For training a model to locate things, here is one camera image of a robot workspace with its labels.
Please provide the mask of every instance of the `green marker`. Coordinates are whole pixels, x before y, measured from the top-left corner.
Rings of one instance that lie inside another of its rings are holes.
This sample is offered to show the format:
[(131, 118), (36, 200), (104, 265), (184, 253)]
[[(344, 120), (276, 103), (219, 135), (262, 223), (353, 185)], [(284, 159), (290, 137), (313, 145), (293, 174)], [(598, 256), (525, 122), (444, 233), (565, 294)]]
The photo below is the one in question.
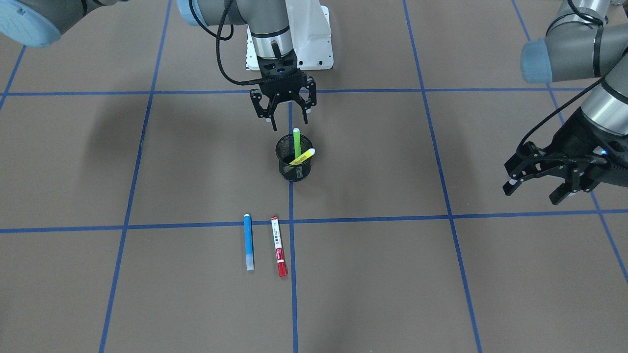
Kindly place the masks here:
[(295, 159), (301, 155), (301, 131), (299, 128), (292, 129), (292, 137), (295, 138)]

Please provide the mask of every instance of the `marker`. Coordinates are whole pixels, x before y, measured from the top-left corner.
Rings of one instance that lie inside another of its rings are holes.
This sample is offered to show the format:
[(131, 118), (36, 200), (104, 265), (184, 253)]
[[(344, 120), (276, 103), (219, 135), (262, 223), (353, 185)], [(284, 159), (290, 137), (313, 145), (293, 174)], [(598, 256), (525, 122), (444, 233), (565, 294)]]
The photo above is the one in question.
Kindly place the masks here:
[(303, 162), (305, 162), (308, 158), (312, 157), (314, 155), (314, 153), (316, 153), (316, 150), (313, 148), (308, 149), (307, 151), (303, 152), (303, 154), (301, 156), (299, 156), (299, 158), (293, 160), (292, 162), (290, 162), (291, 165), (299, 165)]
[(292, 137), (295, 139), (295, 158), (301, 155), (301, 130), (299, 128), (292, 129)]
[(253, 233), (249, 214), (244, 215), (244, 249), (246, 250), (246, 270), (253, 271)]
[(279, 271), (279, 277), (283, 277), (288, 274), (288, 270), (286, 269), (286, 260), (283, 257), (281, 233), (279, 232), (279, 219), (277, 216), (273, 216), (273, 218), (271, 218), (271, 224), (273, 225), (273, 241), (275, 243), (275, 254), (277, 255), (277, 270)]

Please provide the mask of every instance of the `blue joint cap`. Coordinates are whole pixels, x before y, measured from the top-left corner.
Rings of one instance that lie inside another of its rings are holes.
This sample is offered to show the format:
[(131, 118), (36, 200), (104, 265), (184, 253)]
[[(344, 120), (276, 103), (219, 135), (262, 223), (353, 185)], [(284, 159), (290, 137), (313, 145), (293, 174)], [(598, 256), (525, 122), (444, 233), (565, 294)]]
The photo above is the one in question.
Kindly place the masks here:
[(521, 73), (530, 84), (548, 84), (552, 82), (550, 54), (541, 38), (529, 41), (521, 51)]
[(37, 48), (61, 39), (61, 32), (52, 22), (17, 0), (0, 0), (0, 32), (18, 43)]
[[(176, 0), (176, 5), (179, 7), (179, 12), (181, 13), (181, 17), (190, 25), (190, 26), (198, 26), (198, 23), (194, 19), (194, 15), (192, 11), (190, 11), (190, 0)], [(192, 7), (194, 8), (194, 12), (197, 14), (198, 19), (207, 27), (207, 22), (203, 18), (203, 15), (200, 13), (200, 8), (198, 8), (198, 0), (192, 0)]]

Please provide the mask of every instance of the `marker cap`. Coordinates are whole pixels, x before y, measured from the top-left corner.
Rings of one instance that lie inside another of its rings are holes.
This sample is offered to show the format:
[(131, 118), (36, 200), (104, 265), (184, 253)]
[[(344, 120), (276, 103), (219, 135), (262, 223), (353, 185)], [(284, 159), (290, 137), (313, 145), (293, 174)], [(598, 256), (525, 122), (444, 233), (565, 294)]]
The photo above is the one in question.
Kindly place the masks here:
[(255, 264), (253, 263), (253, 254), (246, 254), (246, 270), (253, 271)]
[(286, 263), (278, 263), (277, 269), (279, 270), (279, 277), (286, 276), (288, 274), (288, 269), (286, 268)]

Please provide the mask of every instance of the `blue marker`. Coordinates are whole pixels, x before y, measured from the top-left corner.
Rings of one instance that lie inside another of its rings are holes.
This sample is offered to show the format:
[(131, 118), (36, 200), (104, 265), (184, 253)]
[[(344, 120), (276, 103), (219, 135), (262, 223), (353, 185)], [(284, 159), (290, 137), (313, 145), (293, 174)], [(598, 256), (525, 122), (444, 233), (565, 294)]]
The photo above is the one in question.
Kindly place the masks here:
[(253, 271), (253, 233), (251, 215), (244, 215), (244, 248), (246, 250), (246, 270)]

